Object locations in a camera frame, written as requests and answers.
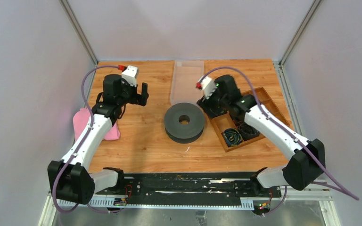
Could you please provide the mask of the dark grey perforated spool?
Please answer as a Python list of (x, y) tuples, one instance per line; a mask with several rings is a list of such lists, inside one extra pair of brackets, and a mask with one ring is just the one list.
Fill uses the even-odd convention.
[(178, 103), (166, 111), (164, 127), (171, 140), (188, 144), (201, 137), (205, 121), (204, 113), (198, 106), (191, 103)]

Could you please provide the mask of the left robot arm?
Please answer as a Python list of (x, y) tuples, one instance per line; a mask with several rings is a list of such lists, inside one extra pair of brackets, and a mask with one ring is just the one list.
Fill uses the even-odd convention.
[(148, 84), (143, 82), (138, 93), (136, 79), (132, 76), (110, 74), (104, 77), (103, 91), (88, 110), (90, 118), (80, 137), (61, 160), (48, 165), (54, 198), (85, 205), (95, 193), (107, 188), (113, 194), (125, 190), (123, 170), (105, 167), (100, 172), (89, 173), (89, 167), (104, 137), (123, 117), (126, 105), (145, 106), (148, 97)]

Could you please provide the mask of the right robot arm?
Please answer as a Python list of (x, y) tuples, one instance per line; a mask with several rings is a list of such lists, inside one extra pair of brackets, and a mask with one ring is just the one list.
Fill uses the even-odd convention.
[(287, 165), (262, 168), (250, 178), (254, 195), (263, 196), (273, 186), (291, 186), (302, 191), (323, 173), (315, 161), (324, 165), (324, 144), (318, 139), (310, 141), (286, 126), (258, 100), (254, 91), (242, 95), (231, 75), (214, 80), (207, 76), (199, 80), (196, 87), (203, 92), (197, 103), (205, 112), (225, 110), (259, 131), (288, 159)]

